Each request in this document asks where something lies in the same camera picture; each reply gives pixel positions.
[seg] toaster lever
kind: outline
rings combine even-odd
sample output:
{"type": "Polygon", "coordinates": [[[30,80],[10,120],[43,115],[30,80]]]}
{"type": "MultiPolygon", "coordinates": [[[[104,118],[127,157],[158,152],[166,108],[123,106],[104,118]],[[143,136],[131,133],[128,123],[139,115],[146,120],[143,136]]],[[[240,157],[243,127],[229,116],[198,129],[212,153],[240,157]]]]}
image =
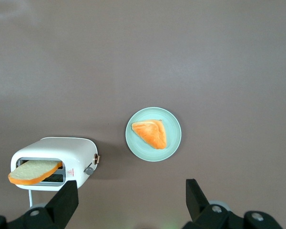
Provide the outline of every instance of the toaster lever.
{"type": "Polygon", "coordinates": [[[90,176],[94,173],[94,169],[88,166],[85,168],[84,173],[90,176]]]}

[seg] toaster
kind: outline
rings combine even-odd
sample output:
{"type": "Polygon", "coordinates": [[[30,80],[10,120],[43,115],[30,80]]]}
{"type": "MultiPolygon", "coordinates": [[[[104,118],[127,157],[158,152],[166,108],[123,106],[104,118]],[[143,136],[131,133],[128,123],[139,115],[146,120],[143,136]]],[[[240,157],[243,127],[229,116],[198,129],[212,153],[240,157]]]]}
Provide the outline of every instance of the toaster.
{"type": "Polygon", "coordinates": [[[62,166],[51,176],[34,185],[16,185],[23,189],[58,191],[68,180],[76,180],[77,188],[93,174],[100,160],[95,143],[79,137],[45,137],[18,152],[10,162],[10,170],[29,160],[61,161],[62,166]]]}

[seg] toaster label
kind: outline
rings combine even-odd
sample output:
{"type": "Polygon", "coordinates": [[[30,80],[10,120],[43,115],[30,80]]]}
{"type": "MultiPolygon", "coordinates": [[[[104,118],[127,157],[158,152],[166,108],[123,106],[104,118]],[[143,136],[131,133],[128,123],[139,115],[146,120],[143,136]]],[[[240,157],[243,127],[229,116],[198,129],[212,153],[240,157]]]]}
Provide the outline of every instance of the toaster label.
{"type": "Polygon", "coordinates": [[[74,176],[74,169],[70,169],[69,171],[68,171],[68,173],[70,174],[70,175],[72,175],[72,177],[74,176]]]}

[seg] plate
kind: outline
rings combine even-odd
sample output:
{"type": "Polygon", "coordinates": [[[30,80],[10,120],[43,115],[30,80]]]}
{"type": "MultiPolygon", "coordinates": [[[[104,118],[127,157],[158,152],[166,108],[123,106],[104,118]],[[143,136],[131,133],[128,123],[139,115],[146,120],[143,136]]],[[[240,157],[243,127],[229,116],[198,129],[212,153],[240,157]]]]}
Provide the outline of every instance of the plate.
{"type": "Polygon", "coordinates": [[[160,107],[147,107],[131,117],[126,126],[125,136],[127,145],[133,154],[142,160],[156,162],[165,160],[176,152],[181,142],[181,127],[169,111],[160,107]],[[162,120],[167,141],[165,149],[151,147],[132,130],[132,123],[148,119],[162,120]]]}

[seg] toast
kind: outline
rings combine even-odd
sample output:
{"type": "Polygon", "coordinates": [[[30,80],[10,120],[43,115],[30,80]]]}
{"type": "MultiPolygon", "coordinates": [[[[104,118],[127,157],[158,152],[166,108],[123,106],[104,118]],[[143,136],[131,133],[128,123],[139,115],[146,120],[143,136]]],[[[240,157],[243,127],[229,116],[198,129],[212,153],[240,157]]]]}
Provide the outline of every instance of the toast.
{"type": "Polygon", "coordinates": [[[61,166],[61,161],[31,160],[17,167],[8,178],[15,185],[34,185],[51,176],[61,166]]]}
{"type": "Polygon", "coordinates": [[[162,120],[149,119],[132,123],[133,131],[155,149],[166,148],[166,132],[162,120]]]}

